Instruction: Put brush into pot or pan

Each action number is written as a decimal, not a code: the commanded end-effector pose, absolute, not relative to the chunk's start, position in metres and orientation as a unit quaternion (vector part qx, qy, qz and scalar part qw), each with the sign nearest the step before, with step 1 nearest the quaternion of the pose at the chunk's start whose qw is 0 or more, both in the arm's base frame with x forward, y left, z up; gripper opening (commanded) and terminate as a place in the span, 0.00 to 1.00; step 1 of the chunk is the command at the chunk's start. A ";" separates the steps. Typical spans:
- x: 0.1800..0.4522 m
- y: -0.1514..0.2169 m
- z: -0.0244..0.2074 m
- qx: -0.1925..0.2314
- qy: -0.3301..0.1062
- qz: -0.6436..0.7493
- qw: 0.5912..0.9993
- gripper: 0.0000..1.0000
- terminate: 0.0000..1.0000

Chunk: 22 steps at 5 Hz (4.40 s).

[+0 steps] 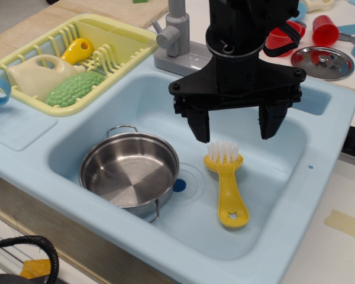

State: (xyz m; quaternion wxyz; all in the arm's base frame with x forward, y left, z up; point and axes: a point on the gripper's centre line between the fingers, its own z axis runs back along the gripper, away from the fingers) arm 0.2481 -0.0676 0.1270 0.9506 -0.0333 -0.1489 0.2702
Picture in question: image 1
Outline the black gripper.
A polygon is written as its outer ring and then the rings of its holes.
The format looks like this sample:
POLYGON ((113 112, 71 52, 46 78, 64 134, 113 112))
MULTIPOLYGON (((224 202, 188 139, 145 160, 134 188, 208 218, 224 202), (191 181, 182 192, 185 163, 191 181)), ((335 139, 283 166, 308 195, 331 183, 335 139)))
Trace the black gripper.
POLYGON ((264 140, 276 135, 287 110, 301 100, 300 84, 306 72, 259 59, 265 38, 235 35, 209 28, 206 44, 212 58, 203 69, 169 85, 177 114, 187 116, 195 138, 210 141, 209 111, 259 107, 264 140))

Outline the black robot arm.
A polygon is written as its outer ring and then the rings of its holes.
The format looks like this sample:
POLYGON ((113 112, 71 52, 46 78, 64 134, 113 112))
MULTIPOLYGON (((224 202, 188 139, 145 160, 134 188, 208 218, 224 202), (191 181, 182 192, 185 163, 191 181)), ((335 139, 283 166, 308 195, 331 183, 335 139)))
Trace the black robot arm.
POLYGON ((297 1, 210 1, 206 46, 212 53, 201 70, 169 85, 175 112, 185 117, 200 142, 207 143, 209 112, 258 107, 263 139, 273 137, 288 109, 301 100, 300 68, 268 63, 298 47, 301 35, 288 23, 297 1))

